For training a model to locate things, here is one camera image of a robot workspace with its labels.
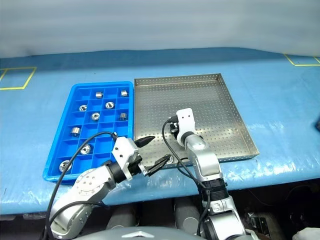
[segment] perforated metal tray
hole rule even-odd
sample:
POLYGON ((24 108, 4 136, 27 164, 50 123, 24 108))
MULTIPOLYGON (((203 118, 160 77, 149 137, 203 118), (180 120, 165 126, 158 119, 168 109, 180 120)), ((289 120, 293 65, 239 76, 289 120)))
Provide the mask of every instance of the perforated metal tray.
MULTIPOLYGON (((161 136, 164 122, 177 110, 192 108, 196 133, 203 136, 220 162, 253 158, 259 154, 220 73, 137 78, 134 80, 134 136, 155 139, 139 150, 146 166, 169 153, 161 136)), ((179 157, 186 151, 165 131, 179 157)), ((167 164, 174 167, 177 161, 167 164)))

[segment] blue plastic sheet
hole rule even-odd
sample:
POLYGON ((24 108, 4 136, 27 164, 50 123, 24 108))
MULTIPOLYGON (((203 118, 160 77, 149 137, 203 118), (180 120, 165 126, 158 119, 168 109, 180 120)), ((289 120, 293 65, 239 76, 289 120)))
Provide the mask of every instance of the blue plastic sheet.
MULTIPOLYGON (((301 64, 306 60, 292 58, 301 64)), ((25 89, 0 90, 1 214, 46 210, 54 183, 45 181, 42 172, 68 94, 77 83, 221 73, 260 152, 253 159, 221 164, 228 189, 320 177, 320 132, 314 127, 320 117, 320 66, 294 66, 283 54, 241 48, 1 59, 1 68, 33 66, 37 69, 25 89)), ((12 76, 21 77, 5 75, 0 88, 12 84, 12 76)), ((57 196, 68 189, 62 186, 57 196)), ((190 179, 165 169, 122 182, 104 201, 123 204, 197 193, 190 179)))

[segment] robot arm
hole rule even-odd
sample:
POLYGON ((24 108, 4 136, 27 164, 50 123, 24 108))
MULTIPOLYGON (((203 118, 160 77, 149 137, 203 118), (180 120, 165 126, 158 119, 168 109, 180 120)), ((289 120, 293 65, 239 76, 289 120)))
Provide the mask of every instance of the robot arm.
MULTIPOLYGON (((98 168, 83 172, 71 190, 55 202, 50 217, 70 203, 101 201, 116 187, 116 183, 130 181, 133 175, 142 172, 145 176, 151 176, 158 171, 169 160, 170 155, 160 158, 155 166, 148 169, 141 164, 142 158, 139 155, 138 146, 143 147, 152 139, 153 136, 148 136, 133 142, 130 138, 118 137, 112 150, 116 162, 107 162, 98 168)), ((53 236, 63 240, 75 238, 84 227, 93 207, 91 204, 79 204, 64 210, 51 224, 53 236)))
POLYGON ((195 120, 191 108, 176 112, 171 118, 171 132, 179 145, 187 152, 193 163, 196 178, 203 183, 202 205, 210 202, 207 218, 204 220, 204 236, 208 240, 258 239, 254 233, 248 235, 237 212, 233 198, 228 194, 221 167, 215 153, 206 141, 195 132, 195 120))

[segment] metal cylinder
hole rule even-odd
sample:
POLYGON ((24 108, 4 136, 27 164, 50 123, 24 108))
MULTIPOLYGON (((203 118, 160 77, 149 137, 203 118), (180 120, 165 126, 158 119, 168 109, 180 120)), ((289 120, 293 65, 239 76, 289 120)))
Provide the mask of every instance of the metal cylinder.
POLYGON ((133 204, 125 204, 118 206, 109 222, 106 229, 126 228, 136 225, 136 208, 133 204))
POLYGON ((95 97, 96 97, 97 99, 101 99, 103 96, 104 96, 104 93, 101 92, 101 91, 98 91, 98 92, 95 93, 95 97))
POLYGON ((126 90, 121 90, 121 97, 127 97, 128 92, 126 90))
POLYGON ((126 121, 128 120, 127 114, 125 112, 120 113, 120 117, 119 117, 120 121, 126 121))
POLYGON ((81 128, 80 127, 73 127, 71 130, 71 135, 74 137, 78 137, 80 134, 81 128))
POLYGON ((196 234, 199 222, 199 211, 190 197, 174 199, 175 227, 189 234, 196 234))

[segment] black joint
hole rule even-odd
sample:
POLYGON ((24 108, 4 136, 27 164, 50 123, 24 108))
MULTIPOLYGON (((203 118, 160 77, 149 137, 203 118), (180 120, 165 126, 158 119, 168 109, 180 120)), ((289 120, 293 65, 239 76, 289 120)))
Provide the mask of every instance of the black joint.
POLYGON ((138 154, 134 162, 129 164, 128 170, 132 176, 141 173, 141 169, 139 167, 139 163, 141 163, 141 161, 142 161, 142 157, 138 154))
POLYGON ((112 164, 111 160, 105 161, 104 163, 101 164, 101 166, 106 165, 109 166, 110 164, 112 164))
POLYGON ((181 142, 183 143, 183 145, 185 145, 186 138, 189 137, 190 135, 193 135, 193 134, 194 133, 192 131, 187 131, 182 135, 181 142))
POLYGON ((179 119, 177 115, 171 116, 168 120, 169 123, 177 123, 178 121, 179 119))
POLYGON ((207 218, 203 223, 203 230, 205 239, 207 240, 219 240, 217 232, 215 230, 215 227, 210 220, 210 218, 207 218))
POLYGON ((117 184, 121 183, 123 180, 126 179, 124 172, 122 171, 121 167, 117 162, 109 163, 107 164, 107 166, 109 167, 110 172, 113 175, 114 181, 117 184))
POLYGON ((111 134, 111 137, 113 138, 114 141, 116 141, 117 138, 118 138, 118 134, 117 134, 116 132, 113 132, 113 133, 111 134))
POLYGON ((202 183, 205 186, 205 188, 201 190, 204 201, 208 200, 208 194, 210 194, 210 201, 217 201, 229 197, 226 183, 222 178, 203 181, 202 183))

